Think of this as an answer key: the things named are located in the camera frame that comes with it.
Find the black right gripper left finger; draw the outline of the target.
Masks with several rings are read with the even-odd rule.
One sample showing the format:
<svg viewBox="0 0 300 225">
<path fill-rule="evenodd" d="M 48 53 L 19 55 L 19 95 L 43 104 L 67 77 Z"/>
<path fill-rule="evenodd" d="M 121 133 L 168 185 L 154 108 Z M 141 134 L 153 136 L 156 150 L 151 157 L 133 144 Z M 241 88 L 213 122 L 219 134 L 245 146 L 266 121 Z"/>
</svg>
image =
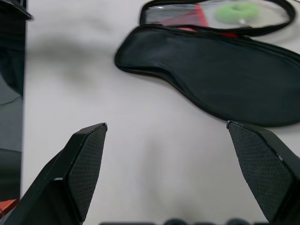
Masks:
<svg viewBox="0 0 300 225">
<path fill-rule="evenodd" d="M 40 171 L 9 225 L 82 225 L 98 182 L 107 124 L 85 127 Z"/>
</svg>

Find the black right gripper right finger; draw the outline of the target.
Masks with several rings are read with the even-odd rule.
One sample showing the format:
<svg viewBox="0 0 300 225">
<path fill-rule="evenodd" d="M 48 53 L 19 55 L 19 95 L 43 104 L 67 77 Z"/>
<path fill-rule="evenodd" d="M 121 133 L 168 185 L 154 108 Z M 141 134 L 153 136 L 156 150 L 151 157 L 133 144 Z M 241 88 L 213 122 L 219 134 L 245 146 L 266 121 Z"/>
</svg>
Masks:
<svg viewBox="0 0 300 225">
<path fill-rule="evenodd" d="M 271 225 L 300 225 L 300 157 L 273 132 L 228 121 L 243 177 Z"/>
</svg>

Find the black pouch with red lining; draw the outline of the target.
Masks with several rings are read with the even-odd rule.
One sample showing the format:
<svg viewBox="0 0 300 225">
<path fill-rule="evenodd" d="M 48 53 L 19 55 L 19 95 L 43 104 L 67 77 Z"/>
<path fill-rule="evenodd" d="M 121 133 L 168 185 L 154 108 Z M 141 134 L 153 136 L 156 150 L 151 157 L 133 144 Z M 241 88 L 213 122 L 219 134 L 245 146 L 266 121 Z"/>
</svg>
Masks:
<svg viewBox="0 0 300 225">
<path fill-rule="evenodd" d="M 287 0 L 267 0 L 287 20 L 253 28 L 213 28 L 201 3 L 152 0 L 114 56 L 127 73 L 166 80 L 195 106 L 222 120 L 262 127 L 300 122 L 300 54 L 256 41 L 281 30 L 297 13 Z"/>
</svg>

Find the green plush zipper charm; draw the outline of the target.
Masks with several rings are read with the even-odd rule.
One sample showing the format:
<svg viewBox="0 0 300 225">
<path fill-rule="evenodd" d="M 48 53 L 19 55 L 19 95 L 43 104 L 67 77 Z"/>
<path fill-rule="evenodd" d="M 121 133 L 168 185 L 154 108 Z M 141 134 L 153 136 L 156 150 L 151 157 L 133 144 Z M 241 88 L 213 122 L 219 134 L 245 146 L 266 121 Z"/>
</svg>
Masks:
<svg viewBox="0 0 300 225">
<path fill-rule="evenodd" d="M 259 15 L 259 7 L 250 2 L 234 2 L 221 6 L 215 12 L 215 19 L 220 23 L 238 24 L 251 22 Z"/>
</svg>

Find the orange object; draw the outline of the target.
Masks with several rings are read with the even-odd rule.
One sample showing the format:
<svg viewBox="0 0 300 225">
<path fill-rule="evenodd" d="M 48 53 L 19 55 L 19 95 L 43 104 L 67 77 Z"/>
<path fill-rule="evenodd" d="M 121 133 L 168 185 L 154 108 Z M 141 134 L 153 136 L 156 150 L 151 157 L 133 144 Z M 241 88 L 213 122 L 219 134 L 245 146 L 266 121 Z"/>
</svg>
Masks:
<svg viewBox="0 0 300 225">
<path fill-rule="evenodd" d="M 8 214 L 18 203 L 17 199 L 0 202 L 0 218 Z"/>
</svg>

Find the black metal frame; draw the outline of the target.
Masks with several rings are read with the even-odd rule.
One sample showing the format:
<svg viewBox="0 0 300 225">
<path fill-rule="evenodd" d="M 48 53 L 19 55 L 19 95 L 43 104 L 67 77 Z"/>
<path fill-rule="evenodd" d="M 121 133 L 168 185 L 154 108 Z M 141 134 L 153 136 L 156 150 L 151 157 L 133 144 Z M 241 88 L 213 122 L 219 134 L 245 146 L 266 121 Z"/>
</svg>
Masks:
<svg viewBox="0 0 300 225">
<path fill-rule="evenodd" d="M 0 15 L 21 20 L 31 20 L 33 16 L 27 11 L 27 0 L 0 0 Z"/>
</svg>

